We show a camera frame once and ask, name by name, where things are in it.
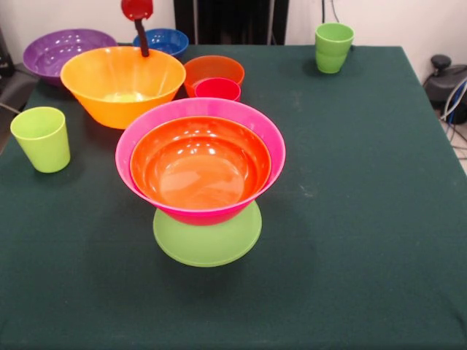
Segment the plastic bowl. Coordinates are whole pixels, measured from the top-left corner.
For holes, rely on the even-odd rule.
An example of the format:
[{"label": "plastic bowl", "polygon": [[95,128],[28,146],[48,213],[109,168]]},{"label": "plastic bowl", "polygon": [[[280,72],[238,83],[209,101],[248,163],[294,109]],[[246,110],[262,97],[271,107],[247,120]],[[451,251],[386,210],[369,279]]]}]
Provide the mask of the plastic bowl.
[{"label": "plastic bowl", "polygon": [[215,209],[263,188],[271,158],[250,129],[219,117],[185,117],[152,129],[136,145],[131,175],[148,198],[179,209]]},{"label": "plastic bowl", "polygon": [[41,36],[23,53],[24,66],[43,80],[61,85],[60,70],[76,55],[100,47],[117,46],[108,34],[92,29],[67,29]]},{"label": "plastic bowl", "polygon": [[233,80],[227,78],[208,78],[196,85],[196,97],[218,97],[240,101],[242,89]]},{"label": "plastic bowl", "polygon": [[185,80],[185,68],[157,50],[142,57],[138,47],[87,51],[61,70],[63,84],[102,125],[125,129],[150,109],[171,101]]},{"label": "plastic bowl", "polygon": [[[154,201],[138,190],[130,172],[131,154],[135,145],[156,126],[191,115],[232,120],[246,126],[263,140],[271,156],[271,174],[259,192],[234,205],[215,210],[183,210]],[[154,108],[131,123],[117,144],[115,162],[123,182],[139,197],[180,222],[191,225],[213,225],[237,215],[275,183],[285,164],[285,143],[277,126],[266,115],[250,106],[221,98],[184,98]]]},{"label": "plastic bowl", "polygon": [[195,97],[197,84],[207,78],[227,78],[242,86],[245,70],[232,58],[225,56],[201,56],[185,64],[187,79],[185,89],[188,96]]},{"label": "plastic bowl", "polygon": [[[188,37],[176,29],[157,28],[146,31],[147,45],[150,49],[168,53],[176,58],[181,58],[188,47]],[[139,36],[133,40],[133,46],[141,45]]]}]

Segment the lime green cup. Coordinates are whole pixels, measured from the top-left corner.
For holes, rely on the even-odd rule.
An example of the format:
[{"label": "lime green cup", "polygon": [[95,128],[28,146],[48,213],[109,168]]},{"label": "lime green cup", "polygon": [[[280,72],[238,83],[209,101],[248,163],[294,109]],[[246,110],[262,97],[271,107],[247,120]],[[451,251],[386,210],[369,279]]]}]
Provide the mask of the lime green cup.
[{"label": "lime green cup", "polygon": [[27,109],[13,119],[9,129],[42,173],[55,173],[70,161],[65,115],[52,107]]},{"label": "lime green cup", "polygon": [[352,45],[353,29],[341,23],[324,23],[316,28],[316,63],[322,73],[341,70]]}]

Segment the plastic cup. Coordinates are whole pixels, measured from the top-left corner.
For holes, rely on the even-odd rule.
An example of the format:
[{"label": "plastic cup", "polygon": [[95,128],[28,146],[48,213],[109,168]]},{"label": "plastic cup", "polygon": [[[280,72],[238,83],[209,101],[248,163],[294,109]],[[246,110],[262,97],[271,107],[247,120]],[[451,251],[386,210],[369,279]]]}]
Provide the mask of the plastic cup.
[{"label": "plastic cup", "polygon": [[196,97],[217,97],[232,101],[240,101],[241,93],[240,85],[227,78],[209,78],[195,88]]},{"label": "plastic cup", "polygon": [[10,125],[33,167],[42,173],[55,173],[70,161],[65,115],[52,107],[27,109]]},{"label": "plastic cup", "polygon": [[340,71],[354,38],[354,31],[341,23],[324,23],[316,28],[316,63],[322,73]]},{"label": "plastic cup", "polygon": [[225,56],[201,56],[185,64],[187,76],[184,82],[189,97],[195,97],[195,88],[209,78],[227,78],[242,86],[245,70],[232,58]]}]

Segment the small red bowl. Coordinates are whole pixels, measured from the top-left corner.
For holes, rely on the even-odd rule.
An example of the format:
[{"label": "small red bowl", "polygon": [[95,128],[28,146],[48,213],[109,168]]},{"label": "small red bowl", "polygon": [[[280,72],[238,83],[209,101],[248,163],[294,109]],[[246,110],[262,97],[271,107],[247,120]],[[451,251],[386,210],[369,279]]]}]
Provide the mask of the small red bowl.
[{"label": "small red bowl", "polygon": [[209,78],[195,87],[196,97],[216,97],[226,100],[240,101],[242,88],[227,78]]},{"label": "small red bowl", "polygon": [[264,142],[249,128],[219,117],[183,117],[152,129],[130,162],[148,198],[178,209],[216,209],[260,191],[271,173]]},{"label": "small red bowl", "polygon": [[243,66],[233,58],[209,55],[194,58],[185,63],[187,76],[183,85],[188,97],[196,97],[197,84],[209,78],[227,78],[242,86],[245,77]]}]

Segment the red bowl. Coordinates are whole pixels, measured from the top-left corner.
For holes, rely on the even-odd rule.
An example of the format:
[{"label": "red bowl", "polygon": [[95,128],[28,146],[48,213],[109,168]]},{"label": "red bowl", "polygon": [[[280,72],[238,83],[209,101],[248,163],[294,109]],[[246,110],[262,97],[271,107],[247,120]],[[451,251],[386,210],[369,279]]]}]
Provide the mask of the red bowl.
[{"label": "red bowl", "polygon": [[130,170],[148,198],[178,209],[216,209],[260,191],[271,173],[263,141],[219,117],[183,117],[159,125],[135,146]]}]

